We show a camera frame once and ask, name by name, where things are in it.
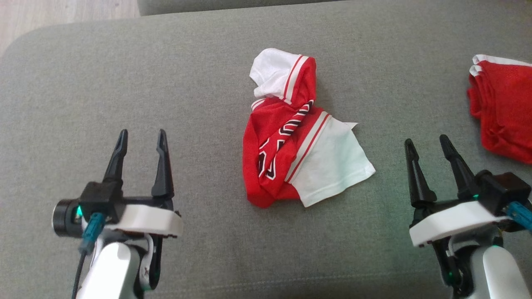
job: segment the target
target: gray cushion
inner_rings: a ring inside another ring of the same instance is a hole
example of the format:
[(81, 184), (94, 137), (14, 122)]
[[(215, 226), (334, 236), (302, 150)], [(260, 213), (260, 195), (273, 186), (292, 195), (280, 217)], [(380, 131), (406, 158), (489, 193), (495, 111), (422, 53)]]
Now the gray cushion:
[[(431, 248), (414, 248), (403, 142), (412, 138), (441, 200), (456, 194), (438, 136), (473, 171), (530, 166), (479, 141), (468, 111), (474, 54), (531, 62), (523, 1), (360, 1), (169, 14), (33, 31), (0, 65), (2, 298), (66, 298), (78, 240), (49, 223), (61, 198), (101, 180), (122, 128), (126, 195), (148, 195), (167, 131), (185, 221), (164, 244), (148, 298), (448, 298)], [(317, 105), (354, 132), (377, 173), (305, 209), (246, 200), (242, 135), (261, 50), (316, 58)], [(507, 248), (532, 281), (530, 237)]]
[(137, 0), (137, 3), (140, 15), (152, 15), (325, 1), (333, 0)]

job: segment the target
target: black cable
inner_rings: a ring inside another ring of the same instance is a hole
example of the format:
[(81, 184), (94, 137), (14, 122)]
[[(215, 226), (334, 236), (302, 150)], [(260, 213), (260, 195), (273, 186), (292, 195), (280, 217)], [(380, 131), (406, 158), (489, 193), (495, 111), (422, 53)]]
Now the black cable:
[(78, 294), (79, 279), (81, 278), (81, 270), (83, 269), (83, 263), (85, 262), (86, 257), (87, 257), (87, 252), (82, 252), (81, 258), (79, 259), (78, 270), (76, 271), (76, 277), (74, 278), (74, 288), (72, 289), (72, 299), (76, 299), (76, 295)]

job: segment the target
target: wooden floor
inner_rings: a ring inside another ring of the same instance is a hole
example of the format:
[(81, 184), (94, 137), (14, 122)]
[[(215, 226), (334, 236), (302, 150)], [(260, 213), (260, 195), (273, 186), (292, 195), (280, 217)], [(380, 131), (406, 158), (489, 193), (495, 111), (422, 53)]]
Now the wooden floor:
[(0, 56), (39, 27), (138, 16), (137, 0), (0, 0)]

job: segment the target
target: green led light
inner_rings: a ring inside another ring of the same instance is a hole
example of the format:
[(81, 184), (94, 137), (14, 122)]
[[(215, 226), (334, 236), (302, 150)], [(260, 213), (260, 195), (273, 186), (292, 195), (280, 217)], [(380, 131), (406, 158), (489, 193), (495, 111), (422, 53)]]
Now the green led light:
[(449, 274), (447, 275), (447, 283), (452, 284), (453, 282), (454, 282), (453, 272), (449, 272)]

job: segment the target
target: red stripe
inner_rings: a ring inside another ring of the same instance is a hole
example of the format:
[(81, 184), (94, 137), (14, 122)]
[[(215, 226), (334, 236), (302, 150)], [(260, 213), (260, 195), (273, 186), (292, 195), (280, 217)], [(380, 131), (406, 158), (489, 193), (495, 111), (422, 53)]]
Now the red stripe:
[(287, 182), (290, 182), (290, 180), (292, 179), (292, 177), (293, 177), (294, 174), (296, 173), (297, 168), (299, 168), (299, 166), (301, 165), (301, 162), (303, 162), (303, 159), (305, 159), (305, 156), (307, 155), (307, 153), (309, 152), (310, 148), (312, 147), (312, 144), (314, 144), (314, 141), (315, 141), (316, 137), (318, 136), (318, 133), (321, 131), (321, 127), (323, 127), (323, 125), (325, 124), (325, 121), (329, 118), (329, 116), (331, 116), (331, 115), (330, 115), (330, 114), (327, 114), (327, 116), (326, 116), (326, 117), (323, 119), (323, 121), (321, 122), (320, 127), (318, 128), (318, 130), (316, 131), (316, 133), (315, 133), (314, 136), (312, 137), (312, 140), (310, 141), (309, 146), (306, 148), (305, 153), (304, 153), (303, 156), (301, 157), (301, 160), (300, 160), (299, 163), (296, 165), (296, 168), (294, 168), (294, 171), (292, 172), (292, 174), (290, 175), (290, 177), (286, 180)]
[(283, 97), (286, 98), (286, 92), (288, 91), (288, 83), (290, 82), (290, 77), (292, 76), (292, 73), (294, 72), (294, 69), (296, 68), (297, 63), (299, 60), (303, 57), (303, 55), (300, 55), (299, 58), (296, 60), (296, 63), (292, 67), (292, 70), (290, 71), (290, 74), (288, 75), (288, 80), (286, 80), (286, 86), (285, 86), (285, 94), (283, 94)]

